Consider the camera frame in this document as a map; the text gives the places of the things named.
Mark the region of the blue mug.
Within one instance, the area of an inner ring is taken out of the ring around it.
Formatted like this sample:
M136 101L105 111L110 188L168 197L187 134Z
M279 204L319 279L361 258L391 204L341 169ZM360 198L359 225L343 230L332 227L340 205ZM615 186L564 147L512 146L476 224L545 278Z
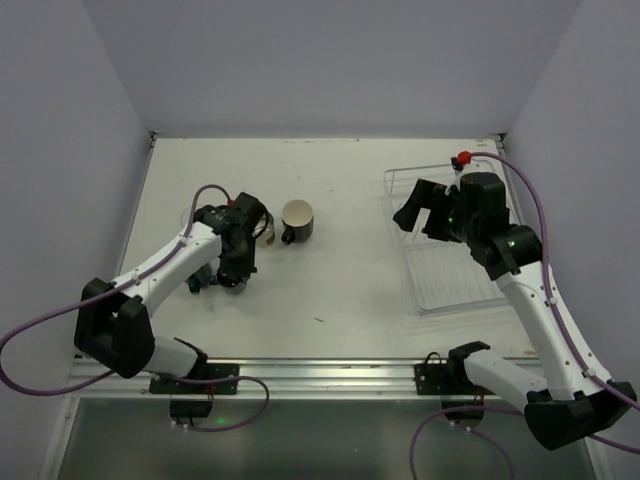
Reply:
M219 283L223 291L229 295L240 295L247 287L246 279L221 277Z

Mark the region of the teal cup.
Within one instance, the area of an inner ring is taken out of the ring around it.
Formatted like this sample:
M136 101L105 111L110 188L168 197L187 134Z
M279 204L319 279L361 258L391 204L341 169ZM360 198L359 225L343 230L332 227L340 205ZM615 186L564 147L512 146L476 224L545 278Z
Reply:
M218 284L217 275L212 267L206 264L190 275L186 280L186 284L192 295L198 295L203 289Z

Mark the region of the beige cup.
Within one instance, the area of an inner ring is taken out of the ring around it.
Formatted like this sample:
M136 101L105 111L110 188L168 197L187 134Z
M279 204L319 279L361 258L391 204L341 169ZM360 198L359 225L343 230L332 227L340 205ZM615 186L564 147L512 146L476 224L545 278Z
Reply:
M255 245L266 248L275 241L274 217L270 213L263 215L254 230Z

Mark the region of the black mug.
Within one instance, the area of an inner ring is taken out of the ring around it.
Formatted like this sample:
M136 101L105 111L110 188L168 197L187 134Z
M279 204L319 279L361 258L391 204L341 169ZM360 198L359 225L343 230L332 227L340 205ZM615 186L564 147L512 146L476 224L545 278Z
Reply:
M304 200L291 200L281 212L284 227L281 241L285 245L305 243L312 235L314 228L314 210Z

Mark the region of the clear glass cup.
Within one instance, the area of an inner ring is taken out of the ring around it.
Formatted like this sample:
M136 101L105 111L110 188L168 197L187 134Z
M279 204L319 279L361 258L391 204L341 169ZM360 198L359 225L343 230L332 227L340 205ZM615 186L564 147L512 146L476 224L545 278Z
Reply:
M182 212L180 216L180 225L182 228L186 228L188 225L193 223L195 212L197 211L197 209L198 206L189 206Z

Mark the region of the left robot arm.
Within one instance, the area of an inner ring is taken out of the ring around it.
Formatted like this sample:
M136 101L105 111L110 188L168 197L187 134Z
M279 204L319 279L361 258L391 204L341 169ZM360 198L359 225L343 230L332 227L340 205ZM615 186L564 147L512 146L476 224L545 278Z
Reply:
M229 205L194 206L183 230L155 255L113 280L85 285L75 347L123 378L147 372L202 380L207 355L183 340L156 336L151 319L191 279L242 292L257 271L256 238L266 220L266 207L246 193Z

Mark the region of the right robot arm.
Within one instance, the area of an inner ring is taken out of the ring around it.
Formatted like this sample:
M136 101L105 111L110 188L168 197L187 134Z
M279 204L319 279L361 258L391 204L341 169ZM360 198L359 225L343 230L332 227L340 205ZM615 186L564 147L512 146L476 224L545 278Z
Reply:
M510 220L506 187L494 173L460 174L446 186L417 180L394 223L410 232L428 210L423 233L464 243L472 258L507 297L539 356L534 375L476 341L450 350L445 364L427 367L457 393L480 387L523 413L534 438L556 450L610 428L637 398L628 382L615 382L577 331L553 288L536 232Z

